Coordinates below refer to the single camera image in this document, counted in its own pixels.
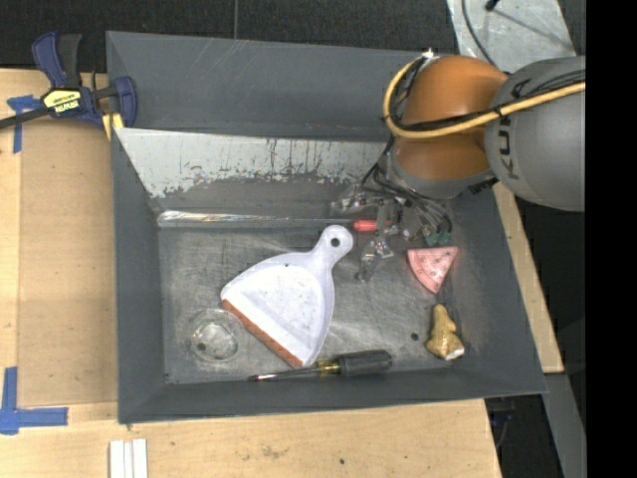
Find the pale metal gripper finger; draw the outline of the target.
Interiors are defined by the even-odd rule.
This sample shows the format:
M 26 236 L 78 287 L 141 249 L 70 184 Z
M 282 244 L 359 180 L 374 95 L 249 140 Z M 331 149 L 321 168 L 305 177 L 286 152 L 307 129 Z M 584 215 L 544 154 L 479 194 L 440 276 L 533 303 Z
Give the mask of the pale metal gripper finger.
M 364 188 L 361 183 L 355 183 L 337 194 L 330 203 L 329 210 L 332 215 L 353 215 L 373 207 L 376 201 L 375 193 Z
M 389 246 L 388 239 L 375 237 L 364 246 L 360 253 L 355 279 L 363 283 L 368 282 L 373 276 L 377 265 L 381 261 L 393 257 L 394 252 Z

